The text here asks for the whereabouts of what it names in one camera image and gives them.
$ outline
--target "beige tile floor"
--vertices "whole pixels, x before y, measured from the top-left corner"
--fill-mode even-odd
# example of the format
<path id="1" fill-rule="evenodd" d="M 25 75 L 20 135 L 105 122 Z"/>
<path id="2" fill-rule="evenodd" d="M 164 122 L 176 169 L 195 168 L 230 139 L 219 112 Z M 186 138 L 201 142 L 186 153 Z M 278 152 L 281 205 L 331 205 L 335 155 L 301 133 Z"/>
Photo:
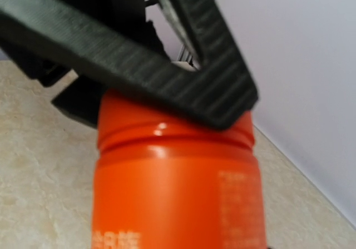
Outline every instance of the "beige tile floor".
<path id="1" fill-rule="evenodd" d="M 51 89 L 0 62 L 0 249 L 89 248 L 96 132 L 51 105 Z M 356 231 L 260 133 L 268 241 L 275 249 L 356 248 Z"/>

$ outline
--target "black bracket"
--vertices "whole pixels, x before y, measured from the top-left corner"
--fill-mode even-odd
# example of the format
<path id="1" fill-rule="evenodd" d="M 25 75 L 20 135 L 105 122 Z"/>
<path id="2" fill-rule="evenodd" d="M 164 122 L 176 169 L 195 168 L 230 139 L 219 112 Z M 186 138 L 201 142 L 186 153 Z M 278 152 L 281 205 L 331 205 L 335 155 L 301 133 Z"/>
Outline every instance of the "black bracket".
<path id="1" fill-rule="evenodd" d="M 60 0 L 0 0 L 0 37 L 130 98 L 219 130 L 230 127 L 258 96 L 214 0 L 160 4 L 201 70 L 176 67 Z"/>

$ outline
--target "orange lid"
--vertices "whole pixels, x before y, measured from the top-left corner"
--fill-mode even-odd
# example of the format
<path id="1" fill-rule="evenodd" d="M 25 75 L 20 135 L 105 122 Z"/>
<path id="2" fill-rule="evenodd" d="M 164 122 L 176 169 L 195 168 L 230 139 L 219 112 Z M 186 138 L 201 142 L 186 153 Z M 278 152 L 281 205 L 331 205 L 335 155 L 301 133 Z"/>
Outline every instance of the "orange lid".
<path id="1" fill-rule="evenodd" d="M 252 150 L 254 145 L 251 113 L 245 113 L 227 131 L 214 131 L 142 103 L 115 90 L 103 97 L 98 121 L 98 148 L 148 137 L 181 136 L 235 142 Z"/>

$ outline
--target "orange can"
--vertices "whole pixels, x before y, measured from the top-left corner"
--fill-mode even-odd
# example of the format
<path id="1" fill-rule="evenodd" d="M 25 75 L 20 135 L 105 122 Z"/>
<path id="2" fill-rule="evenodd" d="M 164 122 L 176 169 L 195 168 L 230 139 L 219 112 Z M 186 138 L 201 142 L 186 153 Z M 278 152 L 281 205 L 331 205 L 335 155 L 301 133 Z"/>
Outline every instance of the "orange can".
<path id="1" fill-rule="evenodd" d="M 106 93 L 94 249 L 266 249 L 251 114 L 215 132 Z"/>

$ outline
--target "red bottle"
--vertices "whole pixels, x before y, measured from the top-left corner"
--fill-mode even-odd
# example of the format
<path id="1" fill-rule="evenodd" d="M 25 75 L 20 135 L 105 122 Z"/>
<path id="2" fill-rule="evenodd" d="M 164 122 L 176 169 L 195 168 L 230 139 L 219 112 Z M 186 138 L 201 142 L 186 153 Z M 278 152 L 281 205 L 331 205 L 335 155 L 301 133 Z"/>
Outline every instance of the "red bottle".
<path id="1" fill-rule="evenodd" d="M 266 249 L 250 113 L 215 132 L 109 91 L 92 248 Z"/>

